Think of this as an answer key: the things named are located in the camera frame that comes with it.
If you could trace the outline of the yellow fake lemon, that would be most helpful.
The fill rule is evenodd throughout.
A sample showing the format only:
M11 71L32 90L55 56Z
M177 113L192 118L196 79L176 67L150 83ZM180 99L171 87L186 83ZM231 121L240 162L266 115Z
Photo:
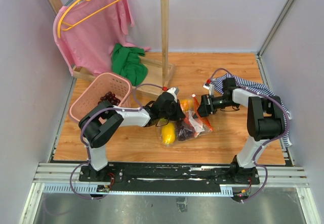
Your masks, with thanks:
M171 145L175 141L176 132L175 132L175 124L173 122L169 122L168 124L162 127L161 138L162 138L162 142L165 145Z

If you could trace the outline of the clear zip top bag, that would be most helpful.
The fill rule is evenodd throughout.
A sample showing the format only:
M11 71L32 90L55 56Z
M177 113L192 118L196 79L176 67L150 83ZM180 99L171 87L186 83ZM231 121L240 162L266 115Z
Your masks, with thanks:
M189 120L188 120L188 116L189 115L191 115L193 118L199 118L203 122L203 124L204 124L205 132L200 133L197 137L200 137L200 136L207 135L207 134L211 133L213 131L213 127L211 126L209 120L207 118L202 118L202 117L198 116L198 114L197 114L197 109L199 107L199 103L198 103L198 100L196 98L196 95L195 94L192 94L192 96L190 98L188 98L188 99L193 99L193 101L194 101L194 110L193 111L184 112L185 118L183 120L179 120L179 121L184 121L185 123L187 123L187 124L190 125ZM159 135L160 135L161 142L162 142L161 129L162 129L162 127L164 125L168 124L169 122L173 122L174 124L176 124L177 121L169 121L169 120L166 120L166 119L161 119L158 122L157 127L159 128ZM177 143L177 142L180 142L180 141L178 141L177 138L176 138L173 143Z

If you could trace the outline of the red fake grape bunch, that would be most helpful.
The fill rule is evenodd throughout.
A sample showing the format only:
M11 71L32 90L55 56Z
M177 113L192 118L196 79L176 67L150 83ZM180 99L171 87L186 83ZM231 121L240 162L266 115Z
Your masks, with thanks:
M108 101L110 102L112 105L116 105L118 106L121 102L121 100L119 98L116 97L116 94L108 91L104 96L102 96L98 102L98 104L100 104L103 101Z

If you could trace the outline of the orange yellow fake mango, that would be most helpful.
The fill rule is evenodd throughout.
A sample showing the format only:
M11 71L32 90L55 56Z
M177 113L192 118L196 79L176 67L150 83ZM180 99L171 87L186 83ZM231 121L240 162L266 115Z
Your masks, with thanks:
M183 112L193 111L194 110L194 101L193 101L193 99L180 100L180 107L181 107Z

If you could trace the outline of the fake watermelon slice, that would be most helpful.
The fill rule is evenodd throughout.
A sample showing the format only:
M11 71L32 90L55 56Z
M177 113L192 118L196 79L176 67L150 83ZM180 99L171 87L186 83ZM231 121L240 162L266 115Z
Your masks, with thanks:
M200 133L205 132L204 124L199 118L193 118L191 115L189 115L188 120L190 125L193 127L195 137L197 137Z

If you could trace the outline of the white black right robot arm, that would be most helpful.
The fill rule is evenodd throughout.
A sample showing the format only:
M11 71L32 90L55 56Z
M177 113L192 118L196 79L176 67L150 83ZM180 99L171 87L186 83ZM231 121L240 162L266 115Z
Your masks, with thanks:
M248 138L239 154L235 155L230 168L225 174L240 184L249 176L253 176L257 160L266 146L283 137L288 130L287 113L278 96L267 96L238 85L235 79L226 78L222 82L222 96L214 96L211 80L204 84L209 93L202 95L197 115L204 118L215 114L217 110L229 106L247 108Z

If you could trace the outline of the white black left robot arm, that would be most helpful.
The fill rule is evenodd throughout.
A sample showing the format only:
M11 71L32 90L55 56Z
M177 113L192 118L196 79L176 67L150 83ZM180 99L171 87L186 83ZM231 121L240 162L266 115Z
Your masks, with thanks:
M108 177L105 145L120 127L151 127L156 126L161 119L170 122L184 118L180 101L170 92L163 92L155 101L138 108L118 107L110 102L100 103L78 123L80 139L87 148L88 163L92 167L91 176L99 182Z

